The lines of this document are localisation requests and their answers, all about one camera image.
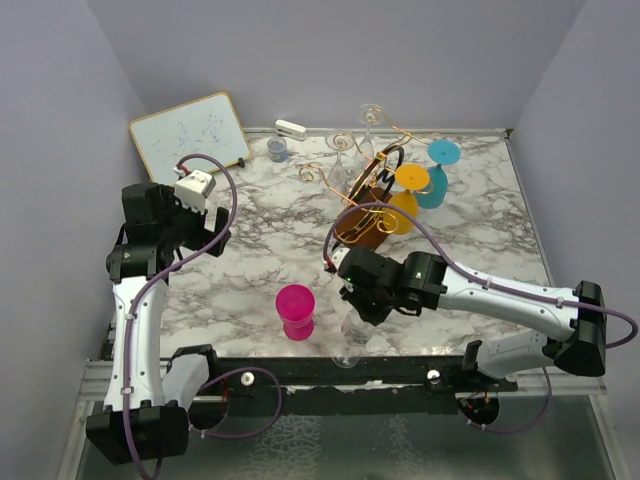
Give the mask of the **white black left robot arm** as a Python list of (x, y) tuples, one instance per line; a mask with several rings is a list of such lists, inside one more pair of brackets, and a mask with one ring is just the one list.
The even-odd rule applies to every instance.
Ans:
[(86, 435), (115, 465), (182, 455), (188, 411), (197, 393), (220, 385), (210, 345), (179, 348), (161, 369), (161, 317), (180, 250), (219, 257), (231, 237), (232, 211), (220, 207), (208, 230), (206, 200), (213, 180), (191, 173), (175, 185), (141, 183), (122, 191), (124, 223), (106, 269), (115, 301), (113, 364), (103, 410)]

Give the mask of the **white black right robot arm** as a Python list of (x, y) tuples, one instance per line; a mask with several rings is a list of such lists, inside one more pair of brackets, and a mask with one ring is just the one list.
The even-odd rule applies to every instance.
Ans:
[(467, 345), (459, 378), (469, 390), (548, 366), (582, 377), (606, 371), (607, 315), (595, 283), (542, 287), (493, 277), (427, 252), (412, 252), (398, 262), (364, 247), (338, 249), (330, 262), (343, 282), (342, 300), (372, 326), (393, 311), (420, 316), (423, 310), (444, 309), (524, 327), (519, 335)]

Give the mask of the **blue plastic wine glass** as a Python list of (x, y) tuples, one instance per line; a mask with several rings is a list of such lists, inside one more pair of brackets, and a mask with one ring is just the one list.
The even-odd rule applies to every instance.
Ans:
[(445, 199), (448, 189), (448, 176), (444, 166), (454, 165), (461, 158), (460, 148), (452, 141), (436, 140), (427, 147), (429, 158), (435, 163), (427, 169), (430, 185), (414, 194), (418, 206), (424, 210), (438, 208)]

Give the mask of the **clear wine glass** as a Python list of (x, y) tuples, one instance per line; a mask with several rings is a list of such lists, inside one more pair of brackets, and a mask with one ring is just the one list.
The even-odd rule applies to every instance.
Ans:
[(365, 125), (365, 133), (356, 144), (356, 151), (362, 168), (366, 168), (374, 158), (374, 146), (371, 138), (371, 128), (379, 125), (383, 120), (383, 109), (376, 104), (364, 104), (359, 107), (358, 121)]

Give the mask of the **yellow plastic wine glass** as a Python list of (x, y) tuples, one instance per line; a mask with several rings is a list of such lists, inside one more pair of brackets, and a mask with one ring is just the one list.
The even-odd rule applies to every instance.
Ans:
[(430, 192), (431, 178), (425, 167), (407, 163), (395, 170), (394, 179), (401, 190), (392, 195), (388, 204), (401, 209), (402, 213), (384, 208), (380, 226), (385, 233), (406, 235), (413, 230), (414, 224), (411, 219), (417, 215), (419, 209), (415, 193), (423, 189)]

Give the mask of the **pink plastic wine glass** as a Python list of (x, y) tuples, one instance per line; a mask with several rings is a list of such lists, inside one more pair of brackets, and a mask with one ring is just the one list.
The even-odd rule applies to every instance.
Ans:
[(284, 334), (293, 341), (304, 341), (314, 331), (316, 299), (306, 286), (290, 284), (283, 287), (275, 299), (276, 312)]

